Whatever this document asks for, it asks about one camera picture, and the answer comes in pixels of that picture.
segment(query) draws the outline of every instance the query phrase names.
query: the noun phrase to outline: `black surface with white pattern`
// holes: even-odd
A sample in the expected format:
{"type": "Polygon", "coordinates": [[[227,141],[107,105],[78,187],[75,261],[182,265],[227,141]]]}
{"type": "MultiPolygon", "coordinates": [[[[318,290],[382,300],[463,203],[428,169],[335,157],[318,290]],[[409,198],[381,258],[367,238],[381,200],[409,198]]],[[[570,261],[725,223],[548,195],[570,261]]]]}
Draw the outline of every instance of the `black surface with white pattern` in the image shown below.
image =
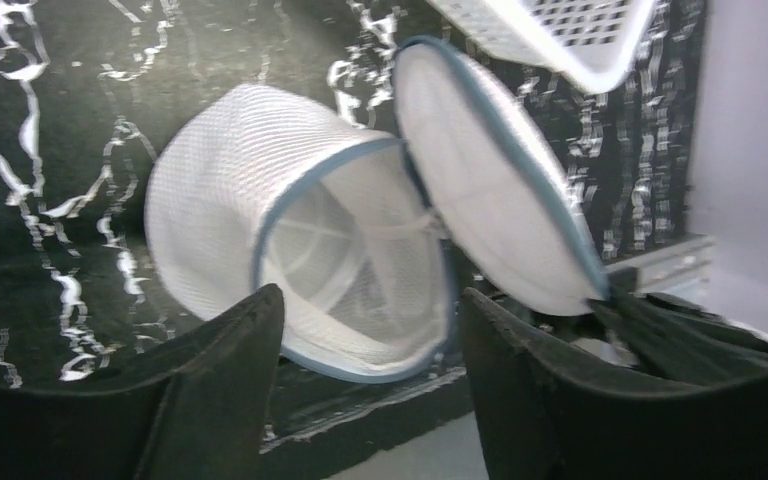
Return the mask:
{"type": "Polygon", "coordinates": [[[421,0],[0,0],[0,382],[80,379],[198,325],[142,234],[158,153],[243,82],[392,131],[391,57],[415,34],[449,39],[521,99],[606,261],[681,238],[703,13],[660,2],[625,84],[582,96],[486,58],[421,0]]]}

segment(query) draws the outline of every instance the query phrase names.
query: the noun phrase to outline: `white mesh laundry bag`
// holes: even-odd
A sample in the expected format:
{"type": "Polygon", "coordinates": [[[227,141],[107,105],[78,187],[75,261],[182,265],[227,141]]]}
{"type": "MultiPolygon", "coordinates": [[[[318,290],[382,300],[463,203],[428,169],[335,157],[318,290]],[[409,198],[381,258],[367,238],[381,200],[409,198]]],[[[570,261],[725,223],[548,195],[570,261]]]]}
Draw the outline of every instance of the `white mesh laundry bag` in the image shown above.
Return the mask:
{"type": "Polygon", "coordinates": [[[257,85],[187,124],[158,159],[146,202],[169,292],[210,320],[276,283],[284,355],[364,383],[419,372],[451,337],[457,286],[440,222],[536,310],[576,315],[604,298],[560,166],[504,86],[431,38],[398,53],[393,81],[403,139],[257,85]]]}
{"type": "Polygon", "coordinates": [[[288,358],[356,382],[412,375],[449,337],[453,292],[403,151],[313,100],[235,88],[152,172],[146,232],[164,286],[209,320],[276,283],[288,358]]]}
{"type": "Polygon", "coordinates": [[[488,55],[559,72],[589,94],[621,84],[658,0],[428,0],[488,55]]]}

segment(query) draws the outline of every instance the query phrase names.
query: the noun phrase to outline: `white wall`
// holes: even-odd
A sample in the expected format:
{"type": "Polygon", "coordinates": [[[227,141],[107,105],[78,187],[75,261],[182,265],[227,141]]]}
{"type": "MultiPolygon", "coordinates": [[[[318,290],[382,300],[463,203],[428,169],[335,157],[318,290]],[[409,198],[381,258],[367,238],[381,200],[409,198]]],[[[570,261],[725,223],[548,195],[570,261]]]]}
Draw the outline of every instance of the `white wall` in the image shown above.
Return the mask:
{"type": "Polygon", "coordinates": [[[710,0],[690,229],[714,235],[709,306],[768,331],[768,0],[710,0]]]}

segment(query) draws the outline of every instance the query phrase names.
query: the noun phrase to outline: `mesh laundry bag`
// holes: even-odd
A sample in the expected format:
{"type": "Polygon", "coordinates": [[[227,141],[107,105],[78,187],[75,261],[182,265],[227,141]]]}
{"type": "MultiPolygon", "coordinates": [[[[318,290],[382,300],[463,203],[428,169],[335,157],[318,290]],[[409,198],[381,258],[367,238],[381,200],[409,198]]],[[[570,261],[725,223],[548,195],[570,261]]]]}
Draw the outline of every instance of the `mesh laundry bag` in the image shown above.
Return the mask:
{"type": "Polygon", "coordinates": [[[370,383],[418,372],[450,336],[457,290],[440,221],[532,308],[575,315],[604,298],[560,166],[505,87],[431,38],[398,53],[393,81],[411,161],[402,140],[267,86],[237,87],[186,125],[146,205],[170,293],[210,320],[277,283],[283,353],[370,383]]]}
{"type": "Polygon", "coordinates": [[[623,82],[658,0],[428,0],[489,55],[590,94],[623,82]]]}
{"type": "Polygon", "coordinates": [[[589,312],[607,275],[540,130],[487,69],[433,37],[393,72],[399,127],[452,239],[511,297],[551,315],[589,312]]]}
{"type": "Polygon", "coordinates": [[[161,280],[204,320],[276,283],[286,356],[357,382],[412,374],[448,337],[452,292],[402,153],[312,100],[237,87],[152,173],[146,231],[161,280]]]}

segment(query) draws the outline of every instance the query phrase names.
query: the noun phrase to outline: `plastic basket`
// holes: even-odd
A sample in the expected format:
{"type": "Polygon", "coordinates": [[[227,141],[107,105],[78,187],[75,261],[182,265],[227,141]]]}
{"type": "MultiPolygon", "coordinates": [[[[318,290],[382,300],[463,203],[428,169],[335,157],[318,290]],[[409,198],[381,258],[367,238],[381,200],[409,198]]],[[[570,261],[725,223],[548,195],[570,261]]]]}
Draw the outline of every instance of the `plastic basket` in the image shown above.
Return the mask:
{"type": "Polygon", "coordinates": [[[628,75],[656,0],[428,0],[488,55],[544,67],[585,93],[628,75]]]}

